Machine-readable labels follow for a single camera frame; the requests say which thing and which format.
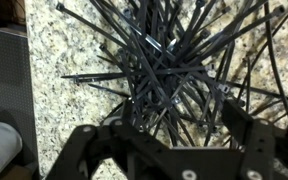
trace granite countertop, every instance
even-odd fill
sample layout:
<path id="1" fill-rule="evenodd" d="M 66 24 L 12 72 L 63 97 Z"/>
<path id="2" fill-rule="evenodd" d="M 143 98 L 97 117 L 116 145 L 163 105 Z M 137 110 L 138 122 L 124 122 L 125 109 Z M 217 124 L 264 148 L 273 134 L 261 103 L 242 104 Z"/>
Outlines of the granite countertop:
<path id="1" fill-rule="evenodd" d="M 120 10 L 128 6 L 125 0 L 112 1 Z M 89 1 L 60 2 L 114 34 Z M 272 6 L 283 4 L 288 8 L 288 0 L 270 2 Z M 69 74 L 116 72 L 117 69 L 96 57 L 102 55 L 98 47 L 105 38 L 81 22 L 55 10 L 57 3 L 57 0 L 26 0 L 37 143 L 42 175 L 50 170 L 74 127 L 81 124 L 98 125 L 112 108 L 123 100 L 117 95 L 98 91 L 87 85 L 76 86 L 73 82 L 60 78 Z M 193 11 L 191 3 L 192 0 L 184 1 L 184 22 L 189 20 Z M 223 24 L 229 22 L 239 7 L 234 0 L 223 0 L 221 3 L 231 5 L 233 11 L 223 18 L 220 24 L 210 27 L 211 32 L 218 31 Z M 255 32 L 263 33 L 264 30 L 264 26 L 260 26 Z M 254 34 L 256 33 L 249 33 L 236 41 L 235 59 L 242 59 L 245 52 L 253 47 L 251 40 L 256 37 Z M 274 41 L 281 79 L 288 94 L 288 22 Z M 107 43 L 110 44 L 112 52 L 117 49 L 113 43 Z M 267 52 L 264 53 L 263 59 L 268 60 Z M 269 61 L 262 62 L 252 76 L 253 86 L 276 91 L 274 81 L 268 75 L 271 72 L 271 69 L 267 68 Z M 126 85 L 123 84 L 125 83 L 102 83 L 106 87 L 125 90 Z M 117 179 L 123 178 L 112 161 L 105 161 L 98 172 L 95 178 L 111 179 L 113 174 Z"/>

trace countertop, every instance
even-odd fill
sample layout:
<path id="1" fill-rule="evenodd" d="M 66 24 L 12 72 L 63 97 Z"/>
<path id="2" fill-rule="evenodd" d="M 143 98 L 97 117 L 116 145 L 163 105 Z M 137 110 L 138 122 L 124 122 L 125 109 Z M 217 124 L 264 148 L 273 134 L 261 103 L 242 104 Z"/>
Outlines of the countertop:
<path id="1" fill-rule="evenodd" d="M 105 31 L 114 34 L 89 1 L 62 0 L 60 2 Z M 124 0 L 113 0 L 113 2 L 120 10 L 128 6 Z M 283 4 L 288 8 L 288 0 L 271 0 L 270 2 L 272 6 Z M 81 124 L 98 125 L 112 108 L 123 100 L 117 95 L 99 91 L 87 85 L 76 86 L 73 82 L 60 78 L 62 75 L 70 74 L 116 72 L 117 69 L 96 57 L 102 55 L 99 45 L 105 41 L 105 38 L 76 19 L 57 11 L 55 9 L 57 3 L 57 0 L 26 0 L 25 2 L 37 143 L 42 175 L 50 170 L 74 127 Z M 184 1 L 185 8 L 182 13 L 184 22 L 189 20 L 193 11 L 191 3 L 192 0 Z M 231 5 L 233 11 L 223 17 L 219 23 L 210 27 L 212 33 L 229 22 L 235 15 L 236 8 L 239 7 L 234 0 L 223 0 L 218 3 L 217 8 L 223 3 Z M 254 32 L 262 35 L 264 30 L 264 26 L 259 26 Z M 236 41 L 234 59 L 241 60 L 245 57 L 245 52 L 254 47 L 252 39 L 258 37 L 256 33 L 248 33 Z M 274 38 L 274 42 L 280 76 L 288 94 L 288 21 Z M 117 47 L 113 43 L 110 44 L 109 48 L 114 52 Z M 263 63 L 259 64 L 252 76 L 254 77 L 252 85 L 276 91 L 272 76 L 269 75 L 272 71 L 268 68 L 270 66 L 268 66 L 267 52 L 264 53 L 263 59 Z M 123 84 L 125 83 L 102 83 L 103 86 L 125 91 L 126 85 Z M 113 175 L 116 179 L 123 178 L 112 161 L 105 161 L 95 178 L 112 179 Z"/>

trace bundle of zip ties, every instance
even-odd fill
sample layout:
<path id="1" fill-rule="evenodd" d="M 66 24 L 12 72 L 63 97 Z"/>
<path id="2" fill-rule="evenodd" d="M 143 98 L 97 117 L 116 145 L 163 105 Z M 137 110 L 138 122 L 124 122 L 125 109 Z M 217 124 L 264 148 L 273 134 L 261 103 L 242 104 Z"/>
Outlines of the bundle of zip ties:
<path id="1" fill-rule="evenodd" d="M 171 2 L 165 0 L 129 0 L 131 7 L 124 10 L 117 9 L 111 0 L 90 0 L 103 18 L 118 33 L 122 41 L 99 28 L 95 24 L 58 4 L 56 9 L 85 23 L 93 30 L 101 33 L 110 41 L 116 43 L 120 49 L 117 56 L 113 55 L 105 44 L 99 48 L 108 58 L 100 57 L 114 66 L 120 73 L 79 74 L 63 76 L 71 78 L 76 84 L 88 83 L 89 86 L 131 99 L 133 103 L 133 117 L 131 122 L 139 130 L 153 130 L 156 136 L 161 123 L 167 126 L 173 146 L 181 143 L 184 146 L 195 146 L 185 123 L 194 123 L 196 127 L 206 127 L 204 146 L 210 142 L 221 122 L 217 116 L 226 98 L 236 100 L 240 106 L 249 111 L 250 92 L 264 94 L 278 100 L 257 110 L 257 113 L 283 103 L 285 114 L 288 116 L 288 97 L 285 96 L 279 74 L 276 68 L 272 36 L 288 19 L 288 12 L 283 6 L 269 10 L 267 0 L 245 0 L 236 17 L 220 32 L 211 35 L 207 29 L 209 25 L 220 21 L 221 17 L 230 12 L 230 7 L 224 7 L 221 13 L 206 22 L 212 8 L 217 3 L 210 0 L 195 1 L 195 10 L 191 20 L 184 30 L 179 19 L 182 1 Z M 253 23 L 241 28 L 243 20 L 264 6 L 265 15 Z M 113 17 L 119 17 L 124 26 Z M 271 32 L 270 20 L 279 17 L 281 21 Z M 227 80 L 228 71 L 234 54 L 235 40 L 253 28 L 265 23 L 267 42 L 258 52 L 256 59 L 248 62 L 247 75 L 242 84 Z M 269 54 L 279 93 L 251 87 L 251 71 L 259 56 L 266 47 Z M 203 61 L 214 54 L 223 52 L 219 67 L 214 77 L 208 71 L 215 70 L 214 64 L 203 65 Z M 92 82 L 126 78 L 130 94 L 95 85 Z M 231 88 L 239 88 L 239 94 L 234 96 Z M 246 91 L 246 101 L 241 99 Z"/>

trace speckled granite surface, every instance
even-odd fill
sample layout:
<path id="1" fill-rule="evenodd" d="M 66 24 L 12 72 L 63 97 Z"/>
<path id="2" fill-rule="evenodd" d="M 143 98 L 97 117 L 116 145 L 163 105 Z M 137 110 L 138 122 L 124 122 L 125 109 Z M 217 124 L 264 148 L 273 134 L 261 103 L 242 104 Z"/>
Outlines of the speckled granite surface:
<path id="1" fill-rule="evenodd" d="M 60 2 L 68 9 L 114 34 L 89 1 L 62 0 Z M 127 6 L 124 0 L 113 2 L 121 10 Z M 34 108 L 42 175 L 50 170 L 75 126 L 98 125 L 110 110 L 122 101 L 116 95 L 100 92 L 87 85 L 75 86 L 72 82 L 60 78 L 68 74 L 114 72 L 117 69 L 108 66 L 96 57 L 96 55 L 102 55 L 98 47 L 99 43 L 105 41 L 105 38 L 79 21 L 56 11 L 57 3 L 57 0 L 26 0 Z M 188 21 L 192 13 L 191 3 L 191 0 L 184 1 L 183 22 Z M 222 18 L 219 24 L 210 27 L 211 32 L 217 32 L 227 24 L 239 7 L 234 0 L 222 0 L 219 1 L 218 8 L 224 4 L 231 5 L 233 11 Z M 277 4 L 288 7 L 288 0 L 271 0 L 272 7 Z M 248 18 L 245 21 L 246 24 L 251 20 L 252 17 Z M 253 33 L 248 33 L 236 41 L 235 62 L 243 59 L 246 51 L 258 47 L 257 39 L 264 33 L 264 30 L 264 26 L 259 26 Z M 281 79 L 288 94 L 288 22 L 274 40 Z M 107 43 L 110 50 L 114 52 L 117 47 L 109 41 Z M 271 69 L 268 69 L 270 67 L 268 62 L 267 52 L 265 52 L 263 60 L 252 76 L 252 86 L 276 91 L 273 76 L 270 75 Z M 231 76 L 236 71 L 234 68 L 238 69 L 238 66 L 233 66 Z M 103 83 L 103 85 L 123 90 L 125 86 L 123 87 L 121 83 L 112 82 Z M 256 106 L 263 97 L 252 96 L 252 99 L 254 100 L 252 105 Z M 123 178 L 113 163 L 106 161 L 94 178 L 112 179 L 113 174 L 116 179 Z"/>

